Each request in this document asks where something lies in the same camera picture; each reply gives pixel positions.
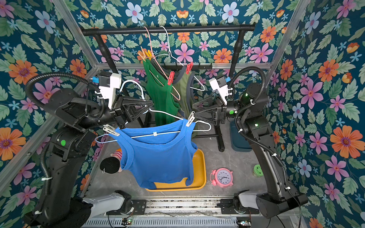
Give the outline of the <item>blue tank top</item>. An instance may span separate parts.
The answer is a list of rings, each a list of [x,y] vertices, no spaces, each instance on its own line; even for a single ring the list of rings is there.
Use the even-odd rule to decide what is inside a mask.
[[[156,183],[194,181],[193,157],[197,145],[192,142],[195,123],[187,120],[149,128],[116,129],[122,150],[120,167],[130,171],[141,188],[154,190]]]

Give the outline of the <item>white clothespin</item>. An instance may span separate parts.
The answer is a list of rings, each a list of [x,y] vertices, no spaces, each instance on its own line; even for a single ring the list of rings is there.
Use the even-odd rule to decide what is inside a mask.
[[[117,131],[117,128],[114,128],[113,126],[109,124],[103,125],[103,131],[107,134],[112,134],[114,136],[120,136],[120,133]]]
[[[195,120],[195,111],[192,111],[189,115],[189,117],[187,118],[187,123],[186,123],[186,127],[190,127],[191,124],[194,122]]]

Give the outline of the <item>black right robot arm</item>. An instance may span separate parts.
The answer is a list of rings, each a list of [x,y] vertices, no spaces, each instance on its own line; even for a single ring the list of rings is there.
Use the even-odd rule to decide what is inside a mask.
[[[276,150],[274,132],[263,115],[269,99],[264,85],[250,84],[239,100],[224,103],[208,97],[192,105],[196,118],[218,125],[232,118],[240,137],[254,151],[267,185],[267,192],[255,195],[253,205],[267,219],[308,203],[306,194],[293,185]]]

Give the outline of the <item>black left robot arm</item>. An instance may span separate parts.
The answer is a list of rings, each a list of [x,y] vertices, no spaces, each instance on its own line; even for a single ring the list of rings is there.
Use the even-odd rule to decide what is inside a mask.
[[[44,104],[33,93],[33,84],[26,85],[26,95],[37,106],[59,118],[64,127],[57,130],[40,155],[44,173],[38,204],[24,216],[30,226],[42,228],[80,228],[96,215],[109,211],[129,212],[131,196],[124,191],[97,199],[73,197],[78,172],[96,135],[97,126],[132,122],[152,107],[151,101],[122,97],[117,108],[109,110],[105,103],[93,103],[81,98],[73,89],[61,89]]]

